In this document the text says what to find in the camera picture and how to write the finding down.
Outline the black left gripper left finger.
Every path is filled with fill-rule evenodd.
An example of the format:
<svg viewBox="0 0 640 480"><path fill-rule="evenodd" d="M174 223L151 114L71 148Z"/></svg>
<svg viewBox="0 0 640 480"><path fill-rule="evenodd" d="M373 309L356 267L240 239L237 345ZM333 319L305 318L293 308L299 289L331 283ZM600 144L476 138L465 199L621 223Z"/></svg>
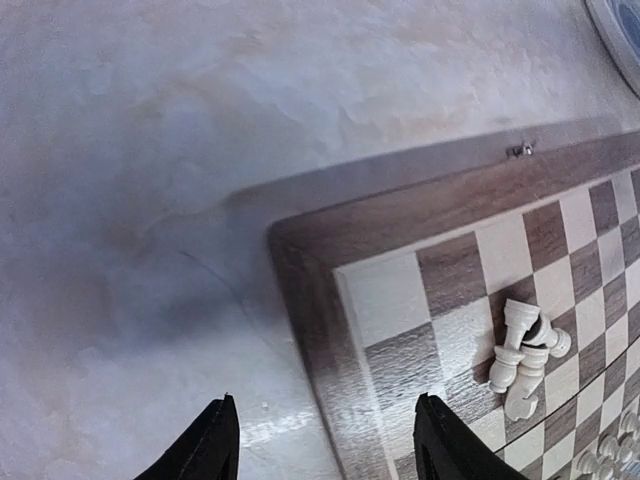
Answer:
<svg viewBox="0 0 640 480"><path fill-rule="evenodd" d="M234 398L213 400L135 480L236 479L240 427Z"/></svg>

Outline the white pawn row slot two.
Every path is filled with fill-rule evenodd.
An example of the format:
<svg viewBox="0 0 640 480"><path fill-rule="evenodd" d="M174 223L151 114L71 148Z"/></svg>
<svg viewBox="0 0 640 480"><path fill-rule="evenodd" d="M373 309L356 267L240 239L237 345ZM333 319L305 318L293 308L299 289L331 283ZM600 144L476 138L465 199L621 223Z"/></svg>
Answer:
<svg viewBox="0 0 640 480"><path fill-rule="evenodd" d="M580 456L577 468L582 474L595 480L609 480L614 474L614 470L609 465L599 462L591 451L585 451Z"/></svg>

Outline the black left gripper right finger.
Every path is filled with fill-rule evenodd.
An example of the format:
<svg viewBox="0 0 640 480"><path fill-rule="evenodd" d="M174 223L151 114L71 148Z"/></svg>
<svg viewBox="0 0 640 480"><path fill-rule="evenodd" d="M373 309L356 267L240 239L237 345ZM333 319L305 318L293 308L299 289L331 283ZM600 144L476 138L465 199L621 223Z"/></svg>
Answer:
<svg viewBox="0 0 640 480"><path fill-rule="evenodd" d="M415 407L414 453L419 479L508 480L520 473L492 452L436 395Z"/></svg>

